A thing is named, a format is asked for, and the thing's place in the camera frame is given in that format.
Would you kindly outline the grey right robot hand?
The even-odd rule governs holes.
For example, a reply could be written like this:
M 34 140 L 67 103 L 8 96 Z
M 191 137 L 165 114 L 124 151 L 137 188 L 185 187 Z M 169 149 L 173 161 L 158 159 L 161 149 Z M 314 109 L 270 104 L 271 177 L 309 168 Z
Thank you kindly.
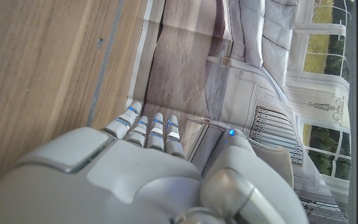
M 0 180 L 0 223 L 306 223 L 293 177 L 225 128 L 210 163 L 185 159 L 177 118 L 134 102 L 103 129 L 78 128 Z

